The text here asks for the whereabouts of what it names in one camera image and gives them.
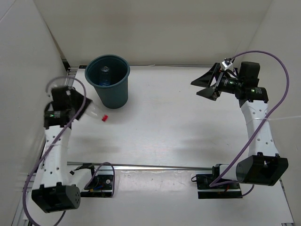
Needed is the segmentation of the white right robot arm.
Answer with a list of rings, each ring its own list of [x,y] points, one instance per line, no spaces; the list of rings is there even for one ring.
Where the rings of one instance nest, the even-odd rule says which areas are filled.
[[[227,183],[273,186],[288,168],[288,159],[280,157],[271,134],[268,95],[259,87],[260,64],[242,62],[230,70],[224,62],[215,63],[193,86],[201,87],[198,96],[215,101],[222,92],[233,94],[246,121],[248,142],[230,164],[213,168],[209,187],[222,188]]]

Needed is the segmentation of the red label clear bottle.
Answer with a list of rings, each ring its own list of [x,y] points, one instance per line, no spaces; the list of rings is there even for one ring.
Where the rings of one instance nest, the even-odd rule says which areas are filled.
[[[94,102],[91,102],[87,106],[84,114],[93,119],[101,120],[103,122],[106,122],[108,120],[108,115],[106,115]]]

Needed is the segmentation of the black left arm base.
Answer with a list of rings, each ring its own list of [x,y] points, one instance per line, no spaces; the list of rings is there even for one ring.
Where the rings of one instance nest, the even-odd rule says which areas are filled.
[[[80,189],[82,198],[112,198],[115,193],[115,169],[109,162],[95,166],[83,163],[69,172],[71,184]]]

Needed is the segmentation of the blue label clear bottle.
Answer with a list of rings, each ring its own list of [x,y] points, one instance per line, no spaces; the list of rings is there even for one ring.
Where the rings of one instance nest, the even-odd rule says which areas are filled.
[[[100,69],[99,85],[109,86],[111,84],[111,70],[108,66],[104,66]]]

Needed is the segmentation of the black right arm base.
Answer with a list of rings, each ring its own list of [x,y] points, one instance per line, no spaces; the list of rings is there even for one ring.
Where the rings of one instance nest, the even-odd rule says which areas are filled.
[[[229,183],[210,187],[213,182],[212,174],[196,174],[191,182],[197,183],[198,199],[238,199],[242,198],[239,183]]]

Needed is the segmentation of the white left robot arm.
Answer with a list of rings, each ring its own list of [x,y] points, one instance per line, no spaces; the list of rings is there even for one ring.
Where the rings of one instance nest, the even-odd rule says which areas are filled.
[[[51,151],[45,157],[41,181],[31,194],[32,200],[45,213],[77,209],[85,186],[94,188],[99,182],[99,177],[94,174],[95,167],[90,163],[73,170],[67,168],[69,121],[76,113],[79,114],[76,120],[79,120],[91,100],[84,99],[68,86],[53,88],[51,95],[53,100],[44,111],[46,147]]]

